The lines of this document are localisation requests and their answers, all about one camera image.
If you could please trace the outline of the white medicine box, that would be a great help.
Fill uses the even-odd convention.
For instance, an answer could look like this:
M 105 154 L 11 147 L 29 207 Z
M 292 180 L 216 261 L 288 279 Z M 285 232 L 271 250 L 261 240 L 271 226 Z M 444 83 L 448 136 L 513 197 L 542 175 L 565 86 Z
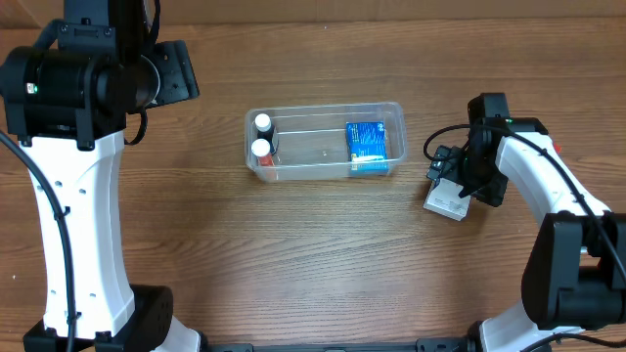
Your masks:
M 462 186 L 447 179 L 432 181 L 425 197 L 424 209 L 456 221 L 463 220 L 470 208 L 470 196 L 461 198 L 462 189 Z

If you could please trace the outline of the blue lozenge box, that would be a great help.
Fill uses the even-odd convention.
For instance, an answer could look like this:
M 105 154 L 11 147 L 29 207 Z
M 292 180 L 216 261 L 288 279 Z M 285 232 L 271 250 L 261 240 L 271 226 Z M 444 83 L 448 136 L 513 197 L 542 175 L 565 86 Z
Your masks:
M 348 122 L 345 132 L 350 177 L 382 175 L 389 171 L 382 121 Z

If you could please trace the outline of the dark bottle white cap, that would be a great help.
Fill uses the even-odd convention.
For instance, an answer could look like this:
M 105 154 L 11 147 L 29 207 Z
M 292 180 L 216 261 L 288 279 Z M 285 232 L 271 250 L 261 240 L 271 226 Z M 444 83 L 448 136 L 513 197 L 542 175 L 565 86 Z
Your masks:
M 254 119 L 257 139 L 263 139 L 270 145 L 270 153 L 275 154 L 279 146 L 276 126 L 267 113 L 260 113 Z

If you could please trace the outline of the orange bottle white cap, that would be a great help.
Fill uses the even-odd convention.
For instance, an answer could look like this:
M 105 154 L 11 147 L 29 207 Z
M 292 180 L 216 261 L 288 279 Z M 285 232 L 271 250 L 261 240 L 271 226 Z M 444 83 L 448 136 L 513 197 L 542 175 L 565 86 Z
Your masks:
M 271 145 L 265 139 L 256 139 L 250 146 L 250 151 L 261 167 L 274 167 L 274 159 L 271 153 Z

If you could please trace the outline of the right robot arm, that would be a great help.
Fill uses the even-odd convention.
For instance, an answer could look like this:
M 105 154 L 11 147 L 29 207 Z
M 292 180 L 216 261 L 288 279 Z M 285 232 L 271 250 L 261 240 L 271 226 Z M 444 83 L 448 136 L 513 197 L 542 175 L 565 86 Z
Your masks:
M 607 348 L 591 331 L 625 322 L 625 216 L 591 195 L 536 118 L 511 116 L 502 93 L 468 103 L 468 140 L 427 154 L 424 207 L 462 220 L 470 200 L 497 207 L 514 184 L 539 226 L 521 299 L 464 337 L 421 338 L 419 351 L 549 351 L 565 339 Z

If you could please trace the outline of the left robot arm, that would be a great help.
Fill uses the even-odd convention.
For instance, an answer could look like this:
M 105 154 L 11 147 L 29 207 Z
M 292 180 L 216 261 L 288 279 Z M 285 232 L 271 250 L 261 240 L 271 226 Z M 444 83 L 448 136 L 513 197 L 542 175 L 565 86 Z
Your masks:
M 173 314 L 166 286 L 128 281 L 118 183 L 131 115 L 196 98 L 186 44 L 160 41 L 159 3 L 67 1 L 1 67 L 2 143 L 26 166 L 41 227 L 47 298 L 27 351 L 188 351 L 205 335 Z

